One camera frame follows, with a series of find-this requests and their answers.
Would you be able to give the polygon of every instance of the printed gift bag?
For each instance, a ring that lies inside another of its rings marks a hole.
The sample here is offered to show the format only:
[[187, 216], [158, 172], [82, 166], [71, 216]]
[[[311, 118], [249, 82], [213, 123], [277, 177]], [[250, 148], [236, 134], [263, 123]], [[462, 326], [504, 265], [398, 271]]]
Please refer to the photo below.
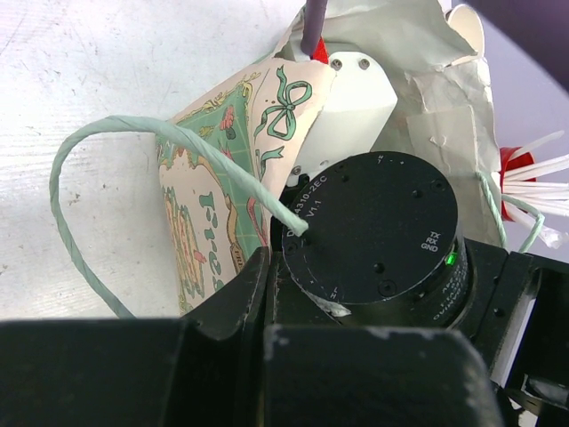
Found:
[[[334, 72], [319, 62], [267, 58], [173, 119], [279, 195]], [[204, 157], [157, 138], [160, 181], [187, 312], [228, 283], [259, 246], [269, 214]]]

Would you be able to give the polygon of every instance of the green ribbon bow print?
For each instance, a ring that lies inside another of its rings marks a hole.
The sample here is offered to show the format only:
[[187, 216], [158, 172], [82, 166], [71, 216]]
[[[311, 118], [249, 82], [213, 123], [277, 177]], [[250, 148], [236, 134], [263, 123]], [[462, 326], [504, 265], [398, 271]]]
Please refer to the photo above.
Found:
[[[280, 84], [278, 86], [278, 92], [276, 93], [276, 100], [281, 105], [274, 105], [272, 107], [268, 107], [263, 111], [262, 116], [260, 117], [260, 124], [255, 129], [255, 133], [253, 136], [257, 136], [260, 131], [262, 131], [268, 122], [268, 116], [276, 113], [278, 114], [273, 119], [272, 122], [267, 127], [267, 134], [270, 136], [274, 136], [284, 141], [289, 141], [296, 132], [296, 117], [294, 117], [294, 109], [301, 105], [303, 102], [306, 102], [312, 96], [312, 86], [309, 82], [298, 81], [294, 83], [290, 83], [289, 85], [286, 84], [286, 76], [283, 71], [283, 67], [279, 67], [276, 69], [276, 76], [280, 80]], [[295, 101], [291, 101], [291, 92], [294, 89], [304, 88], [304, 94]], [[284, 118], [284, 122], [286, 125], [286, 132], [282, 133], [275, 129], [275, 126]]]
[[257, 161], [259, 162], [259, 169], [260, 169], [260, 177], [259, 179], [262, 180], [265, 176], [265, 172], [267, 171], [267, 162], [273, 158], [283, 158], [281, 154], [285, 147], [279, 147], [278, 149], [272, 149], [271, 151], [265, 151], [262, 156], [260, 156], [260, 152], [256, 149], [255, 156], [257, 157]]

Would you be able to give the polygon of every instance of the white background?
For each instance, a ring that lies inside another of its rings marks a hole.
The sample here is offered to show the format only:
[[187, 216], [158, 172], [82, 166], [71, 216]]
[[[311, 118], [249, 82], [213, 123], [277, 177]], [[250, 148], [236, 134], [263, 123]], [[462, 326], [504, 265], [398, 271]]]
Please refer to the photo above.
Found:
[[[272, 48], [302, 3], [0, 0], [0, 318], [112, 316], [52, 218], [57, 148], [111, 114], [172, 117]], [[178, 315], [151, 136], [82, 143], [61, 201], [85, 259], [135, 315]]]

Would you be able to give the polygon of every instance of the green led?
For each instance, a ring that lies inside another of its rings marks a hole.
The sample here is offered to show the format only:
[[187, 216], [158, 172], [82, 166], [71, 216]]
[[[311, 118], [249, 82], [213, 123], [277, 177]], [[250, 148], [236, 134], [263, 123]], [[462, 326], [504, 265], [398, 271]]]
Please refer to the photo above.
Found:
[[454, 263], [456, 262], [456, 252], [453, 252], [452, 254], [448, 255], [446, 257], [446, 265], [454, 265]]

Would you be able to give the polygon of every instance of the paper rope handle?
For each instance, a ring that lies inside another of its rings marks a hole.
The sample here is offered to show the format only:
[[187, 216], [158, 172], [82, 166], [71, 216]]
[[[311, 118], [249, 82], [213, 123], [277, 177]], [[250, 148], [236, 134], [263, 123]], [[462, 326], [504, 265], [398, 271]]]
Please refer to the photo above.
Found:
[[57, 222], [61, 239], [67, 248], [71, 261], [77, 270], [83, 275], [91, 289], [109, 306], [119, 318], [133, 318], [133, 314], [124, 304], [99, 280], [97, 275], [85, 262], [81, 251], [65, 221], [60, 204], [60, 175], [61, 168], [71, 150], [85, 138], [97, 133], [141, 132], [161, 135], [174, 144], [199, 153], [212, 165], [224, 170], [245, 193], [255, 198], [283, 224], [285, 224], [297, 236], [302, 235], [309, 227], [306, 221], [291, 212], [285, 205], [265, 189], [263, 185], [252, 175], [235, 164], [232, 160], [221, 154], [207, 142], [202, 140], [189, 129], [169, 124], [162, 120], [150, 117], [111, 116], [93, 122], [69, 135], [61, 144], [53, 159], [52, 173], [50, 176], [50, 202], [52, 213]]
[[[488, 206], [490, 207], [490, 212], [492, 213], [492, 217], [494, 218], [494, 220], [496, 222], [496, 227], [498, 227], [498, 234], [500, 235], [501, 246], [503, 248], [507, 249], [508, 248], [508, 238], [506, 235], [506, 229], [504, 228], [504, 221], [501, 217], [500, 208], [494, 202], [494, 197], [493, 197], [492, 192], [490, 190], [490, 185], [488, 184], [489, 179], [483, 173], [480, 173], [480, 172], [477, 172], [476, 176], [477, 176], [478, 180], [480, 181], [480, 186], [482, 187], [482, 192], [485, 196], [485, 199], [486, 199], [486, 202], [488, 203]], [[529, 236], [527, 237], [527, 239], [524, 241], [524, 243], [520, 246], [520, 248], [518, 250], [518, 252], [520, 252], [520, 253], [525, 253], [533, 245], [533, 243], [535, 242], [535, 239], [540, 235], [541, 229], [543, 228], [543, 223], [545, 222], [545, 217], [543, 216], [543, 213], [541, 213], [540, 211], [535, 209], [533, 206], [528, 205], [527, 203], [522, 202], [520, 200], [517, 200], [516, 198], [513, 198], [513, 197], [508, 196], [506, 194], [502, 194], [501, 199], [508, 202], [508, 203], [511, 203], [512, 205], [514, 205], [515, 207], [518, 207], [519, 209], [527, 211], [528, 213], [532, 214], [535, 218], [535, 224], [533, 225]]]

